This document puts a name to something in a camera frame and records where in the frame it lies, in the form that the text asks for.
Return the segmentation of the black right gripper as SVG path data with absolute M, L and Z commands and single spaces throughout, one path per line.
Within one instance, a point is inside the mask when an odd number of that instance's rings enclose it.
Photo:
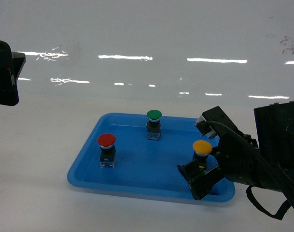
M 189 185 L 192 197 L 202 200 L 215 184 L 224 177 L 230 181 L 262 189 L 275 189 L 275 182 L 270 172 L 244 147 L 230 135 L 220 137 L 215 158 L 216 165 L 205 172 L 197 160 L 185 165 L 177 165 L 179 173 Z

